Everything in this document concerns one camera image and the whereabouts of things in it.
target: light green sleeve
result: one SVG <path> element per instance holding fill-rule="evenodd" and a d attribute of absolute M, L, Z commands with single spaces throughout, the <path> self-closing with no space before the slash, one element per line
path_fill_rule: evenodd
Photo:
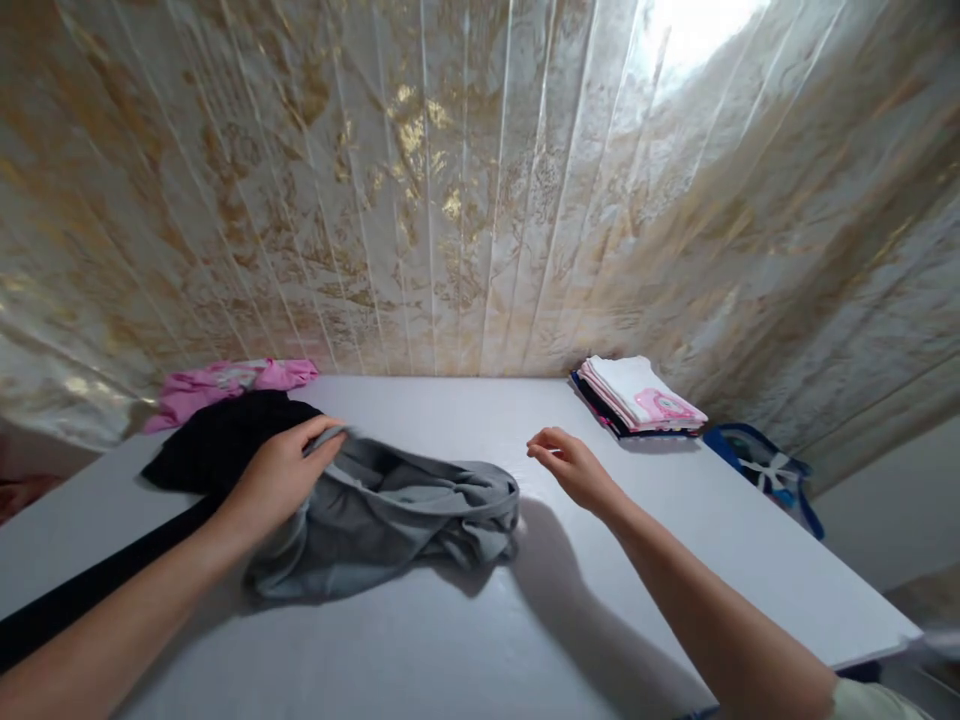
<path fill-rule="evenodd" d="M 893 690 L 841 680 L 833 692 L 830 720 L 933 720 Z"/>

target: blue bag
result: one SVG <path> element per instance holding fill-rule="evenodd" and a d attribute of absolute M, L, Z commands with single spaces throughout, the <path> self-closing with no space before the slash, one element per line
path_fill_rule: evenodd
<path fill-rule="evenodd" d="M 782 452 L 746 423 L 717 425 L 704 434 L 703 442 L 758 490 L 775 498 L 817 540 L 823 540 L 823 525 L 803 489 L 812 474 L 809 465 Z"/>

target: gray shirt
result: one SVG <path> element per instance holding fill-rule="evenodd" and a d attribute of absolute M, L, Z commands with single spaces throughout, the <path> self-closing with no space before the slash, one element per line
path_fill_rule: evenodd
<path fill-rule="evenodd" d="M 484 462 L 445 462 L 363 437 L 355 428 L 307 501 L 247 569 L 253 594 L 270 600 L 343 598 L 397 576 L 421 558 L 464 569 L 512 557 L 520 489 Z"/>

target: person's left hand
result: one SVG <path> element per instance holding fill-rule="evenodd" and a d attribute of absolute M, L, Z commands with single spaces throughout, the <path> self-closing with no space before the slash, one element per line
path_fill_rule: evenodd
<path fill-rule="evenodd" d="M 341 433 L 327 440 L 303 457 L 307 443 L 343 424 L 342 420 L 318 415 L 267 440 L 210 523 L 240 537 L 250 547 L 259 543 L 307 499 L 317 478 L 340 451 L 346 435 Z"/>

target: white table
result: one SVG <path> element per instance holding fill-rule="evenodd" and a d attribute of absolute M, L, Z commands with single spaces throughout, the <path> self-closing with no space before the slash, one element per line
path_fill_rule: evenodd
<path fill-rule="evenodd" d="M 488 576 L 419 567 L 348 600 L 254 615 L 238 614 L 233 577 L 124 717 L 670 717 L 711 704 L 616 541 L 525 456 L 545 425 L 583 438 L 634 500 L 824 662 L 883 657 L 920 635 L 699 441 L 628 451 L 564 381 L 323 377 L 291 397 L 413 452 L 513 473 L 519 556 Z M 192 502 L 134 480 L 167 436 L 128 440 L 0 528 L 0 617 Z"/>

